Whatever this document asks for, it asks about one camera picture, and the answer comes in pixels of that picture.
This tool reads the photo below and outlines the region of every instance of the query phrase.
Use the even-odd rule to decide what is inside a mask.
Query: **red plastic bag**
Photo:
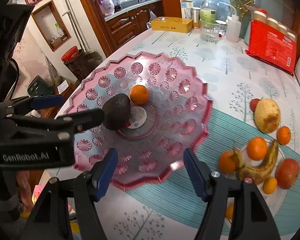
[[[258,56],[293,75],[297,54],[296,42],[266,23],[251,21],[250,43],[246,53]]]

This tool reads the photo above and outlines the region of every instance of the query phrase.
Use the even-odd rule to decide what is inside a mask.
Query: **bottle with green label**
[[[203,22],[215,23],[216,10],[211,5],[211,0],[204,0],[201,4],[200,17]]]

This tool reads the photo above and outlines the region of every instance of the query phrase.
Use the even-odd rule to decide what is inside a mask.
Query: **red fruit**
[[[254,112],[256,110],[257,107],[257,103],[260,101],[259,98],[254,98],[250,101],[250,109],[252,112]]]
[[[275,178],[282,189],[291,188],[296,182],[300,171],[299,163],[294,159],[283,160],[276,171]]]

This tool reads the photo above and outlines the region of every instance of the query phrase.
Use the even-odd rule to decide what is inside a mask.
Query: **orange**
[[[226,216],[225,216],[226,219],[232,220],[232,218],[233,218],[233,208],[234,208],[233,204],[230,204],[229,206],[227,206]]]
[[[279,130],[277,131],[277,139],[281,145],[288,144],[291,139],[291,131],[289,127],[287,126],[280,127]]]
[[[234,173],[234,171],[237,169],[237,164],[234,159],[233,151],[226,151],[221,154],[218,165],[219,169],[223,173]]]
[[[267,154],[267,143],[261,137],[252,138],[247,145],[247,154],[254,161],[262,160]]]
[[[276,188],[277,188],[276,178],[268,178],[262,186],[262,190],[266,194],[272,194]]]
[[[145,86],[136,85],[130,90],[130,99],[137,105],[142,105],[148,101],[149,92]]]

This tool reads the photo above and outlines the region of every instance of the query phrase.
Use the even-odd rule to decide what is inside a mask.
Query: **teal striped placemat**
[[[208,128],[210,134],[198,147],[197,156],[211,170],[218,170],[220,153],[229,150],[233,140],[237,147],[242,147],[255,136],[273,139],[255,127],[216,109],[212,111]],[[289,147],[281,146],[281,150],[285,157],[294,158],[300,163],[300,155]],[[199,227],[206,208],[206,203],[195,194],[184,168],[174,172],[162,184],[147,184],[127,193],[165,216],[194,228]],[[294,233],[300,227],[300,175],[293,188],[287,191],[274,220],[281,236]],[[224,225],[222,234],[229,235],[228,226]]]

